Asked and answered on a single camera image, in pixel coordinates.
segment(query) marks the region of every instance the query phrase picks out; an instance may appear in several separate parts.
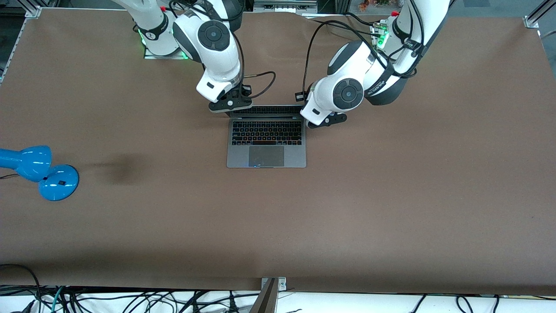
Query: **spacebar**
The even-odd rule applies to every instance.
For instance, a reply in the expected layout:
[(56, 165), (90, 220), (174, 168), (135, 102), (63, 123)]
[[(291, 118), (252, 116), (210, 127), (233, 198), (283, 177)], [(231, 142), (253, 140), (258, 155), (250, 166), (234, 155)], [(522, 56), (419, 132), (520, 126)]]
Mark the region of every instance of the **spacebar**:
[(276, 140), (253, 141), (253, 145), (276, 145)]

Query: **brown table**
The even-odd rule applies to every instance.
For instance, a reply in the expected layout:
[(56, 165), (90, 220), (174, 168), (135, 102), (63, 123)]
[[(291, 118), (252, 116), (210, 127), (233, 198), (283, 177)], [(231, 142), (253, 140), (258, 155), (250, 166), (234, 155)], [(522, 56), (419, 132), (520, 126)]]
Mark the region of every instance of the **brown table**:
[[(132, 25), (67, 9), (27, 23), (0, 146), (48, 144), (81, 183), (50, 203), (0, 182), (2, 263), (50, 285), (555, 293), (556, 84), (521, 19), (449, 19), (394, 104), (308, 131), (305, 169), (227, 169), (228, 119), (195, 91), (201, 66), (143, 60)], [(317, 25), (245, 14), (246, 73), (277, 72), (258, 104), (293, 102)], [(318, 35), (308, 82), (344, 42)]]

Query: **teal cable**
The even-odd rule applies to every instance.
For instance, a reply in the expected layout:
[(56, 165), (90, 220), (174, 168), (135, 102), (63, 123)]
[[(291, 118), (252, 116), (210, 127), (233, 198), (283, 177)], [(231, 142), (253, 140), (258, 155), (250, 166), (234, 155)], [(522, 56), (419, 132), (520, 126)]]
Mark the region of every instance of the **teal cable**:
[(50, 311), (50, 313), (56, 312), (56, 300), (58, 300), (58, 297), (60, 296), (60, 292), (62, 292), (63, 288), (64, 288), (64, 286), (60, 287), (58, 289), (58, 291), (56, 291), (56, 295), (54, 296), (54, 300), (52, 300), (52, 310)]

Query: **laptop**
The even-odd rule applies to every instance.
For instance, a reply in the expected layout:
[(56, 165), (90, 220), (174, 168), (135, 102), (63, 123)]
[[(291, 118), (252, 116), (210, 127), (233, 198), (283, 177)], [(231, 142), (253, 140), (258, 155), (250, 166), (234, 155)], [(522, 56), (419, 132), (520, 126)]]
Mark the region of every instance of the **laptop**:
[(229, 168), (304, 168), (301, 105), (252, 106), (229, 112)]

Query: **laptop trackpad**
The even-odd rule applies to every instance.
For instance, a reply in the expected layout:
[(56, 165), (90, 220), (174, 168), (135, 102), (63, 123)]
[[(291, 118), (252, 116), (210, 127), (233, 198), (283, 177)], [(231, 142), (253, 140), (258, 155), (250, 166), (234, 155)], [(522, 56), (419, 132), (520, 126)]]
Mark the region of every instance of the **laptop trackpad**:
[(250, 146), (249, 167), (283, 167), (283, 146)]

